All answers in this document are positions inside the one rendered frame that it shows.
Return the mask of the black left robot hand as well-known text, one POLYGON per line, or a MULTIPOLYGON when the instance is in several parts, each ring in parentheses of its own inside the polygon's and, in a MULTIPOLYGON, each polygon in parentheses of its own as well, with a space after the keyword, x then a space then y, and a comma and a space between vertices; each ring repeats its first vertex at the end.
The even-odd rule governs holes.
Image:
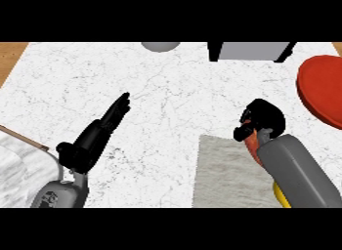
POLYGON ((124 93, 110 106, 101 119, 95 119, 81 132, 76 142, 56 146, 59 163, 80 174, 86 174, 96 164, 111 135, 130 110, 130 94, 124 93))

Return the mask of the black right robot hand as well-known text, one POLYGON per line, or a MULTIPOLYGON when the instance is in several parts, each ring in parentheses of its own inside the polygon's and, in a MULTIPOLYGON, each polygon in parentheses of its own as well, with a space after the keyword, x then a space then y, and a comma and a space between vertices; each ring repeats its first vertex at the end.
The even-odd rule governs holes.
POLYGON ((269 138, 275 139, 286 130, 286 118, 280 108, 264 99, 247 105, 240 119, 241 126, 234 130, 234 139, 241 142, 253 132, 271 129, 269 138))

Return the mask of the orange sweet potato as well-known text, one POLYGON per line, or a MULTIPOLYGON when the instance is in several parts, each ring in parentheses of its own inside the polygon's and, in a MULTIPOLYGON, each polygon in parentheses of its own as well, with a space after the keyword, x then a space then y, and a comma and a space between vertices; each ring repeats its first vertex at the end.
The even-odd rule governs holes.
POLYGON ((249 152, 252 154, 252 157, 253 157, 256 163, 259 164, 259 166, 262 166, 262 162, 261 162, 259 157, 256 155, 256 150, 259 148, 259 142, 258 142, 256 132, 253 132, 250 134, 250 136, 244 139, 244 143, 246 143, 249 152))

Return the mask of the red bowl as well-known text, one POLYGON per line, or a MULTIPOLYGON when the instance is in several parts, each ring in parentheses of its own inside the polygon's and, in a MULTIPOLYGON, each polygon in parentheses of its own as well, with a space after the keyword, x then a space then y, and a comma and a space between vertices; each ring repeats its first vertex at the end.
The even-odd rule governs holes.
POLYGON ((342 58, 314 56, 298 71, 298 94, 317 119, 342 130, 342 58))

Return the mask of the grey beige placemat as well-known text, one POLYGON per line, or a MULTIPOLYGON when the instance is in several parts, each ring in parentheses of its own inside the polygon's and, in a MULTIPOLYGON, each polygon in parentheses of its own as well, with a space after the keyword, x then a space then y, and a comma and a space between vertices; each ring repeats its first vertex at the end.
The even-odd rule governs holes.
POLYGON ((281 207, 272 192, 272 178, 246 145, 209 135, 200 136, 194 207, 281 207))

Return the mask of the white marble slab brown edge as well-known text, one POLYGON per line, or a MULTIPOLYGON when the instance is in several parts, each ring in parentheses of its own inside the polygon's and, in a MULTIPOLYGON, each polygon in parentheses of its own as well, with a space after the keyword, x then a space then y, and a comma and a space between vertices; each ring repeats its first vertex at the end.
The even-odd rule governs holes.
POLYGON ((64 169, 49 147, 0 125, 0 208, 28 208, 64 169))

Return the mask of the grey appliance with black sides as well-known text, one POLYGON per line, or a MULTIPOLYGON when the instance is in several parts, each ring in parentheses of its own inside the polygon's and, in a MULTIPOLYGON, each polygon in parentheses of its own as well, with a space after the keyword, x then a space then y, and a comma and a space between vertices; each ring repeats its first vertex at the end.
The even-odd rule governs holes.
POLYGON ((209 42, 209 60, 274 61, 283 63, 296 42, 209 42))

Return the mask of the yellow rounded object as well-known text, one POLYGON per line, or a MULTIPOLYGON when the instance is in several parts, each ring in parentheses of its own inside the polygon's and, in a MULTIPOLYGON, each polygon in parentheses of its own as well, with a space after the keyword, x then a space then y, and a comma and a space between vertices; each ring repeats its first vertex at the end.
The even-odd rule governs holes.
POLYGON ((286 198, 286 195, 284 195, 284 193, 281 191, 281 188, 280 188, 280 186, 278 186, 278 184, 275 182, 272 184, 272 190, 274 190, 274 195, 275 195, 275 198, 277 198, 281 206, 284 208, 292 208, 290 202, 289 202, 289 200, 286 198))

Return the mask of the grey round object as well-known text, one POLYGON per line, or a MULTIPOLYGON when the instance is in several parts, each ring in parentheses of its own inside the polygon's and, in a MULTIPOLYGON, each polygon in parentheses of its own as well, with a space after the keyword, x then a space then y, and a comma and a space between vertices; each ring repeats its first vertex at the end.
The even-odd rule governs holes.
POLYGON ((181 45, 179 42, 142 42, 142 46, 155 53, 172 51, 181 45))

